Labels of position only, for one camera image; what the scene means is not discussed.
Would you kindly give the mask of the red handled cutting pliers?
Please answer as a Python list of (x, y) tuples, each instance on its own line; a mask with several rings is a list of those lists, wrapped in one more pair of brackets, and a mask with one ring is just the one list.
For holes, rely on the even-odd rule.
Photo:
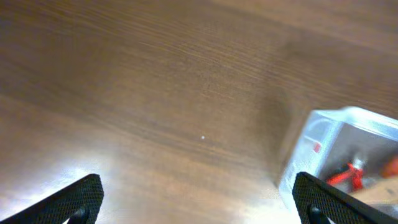
[(347, 163), (342, 170), (329, 177), (326, 182), (329, 185), (335, 186), (347, 180), (351, 181), (351, 186), (354, 191), (363, 189), (362, 178), (364, 176), (364, 161), (361, 159), (353, 159)]

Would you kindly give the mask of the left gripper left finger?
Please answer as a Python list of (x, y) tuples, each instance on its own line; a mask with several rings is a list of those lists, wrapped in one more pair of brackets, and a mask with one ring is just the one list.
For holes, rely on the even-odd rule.
[(89, 174), (1, 223), (95, 224), (104, 190), (98, 174)]

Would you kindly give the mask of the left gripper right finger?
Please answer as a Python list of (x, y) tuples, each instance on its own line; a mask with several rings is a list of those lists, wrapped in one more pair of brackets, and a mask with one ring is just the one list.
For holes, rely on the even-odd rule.
[(397, 223), (396, 218), (360, 202), (306, 172), (296, 175), (292, 195), (300, 221), (304, 224)]

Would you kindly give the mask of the clear plastic container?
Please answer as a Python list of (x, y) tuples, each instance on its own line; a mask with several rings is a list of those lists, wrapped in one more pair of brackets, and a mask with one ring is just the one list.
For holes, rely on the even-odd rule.
[(363, 170), (361, 183), (371, 188), (383, 179), (385, 165), (397, 156), (397, 120), (358, 107), (310, 113), (279, 184), (287, 209), (298, 214), (292, 195), (297, 173), (328, 181), (344, 168)]

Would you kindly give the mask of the orange scraper wooden handle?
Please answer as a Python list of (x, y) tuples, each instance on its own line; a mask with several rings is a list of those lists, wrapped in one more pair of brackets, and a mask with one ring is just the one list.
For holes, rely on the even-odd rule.
[(397, 156), (383, 167), (381, 177), (382, 179), (370, 188), (355, 191), (350, 195), (370, 205), (397, 204)]

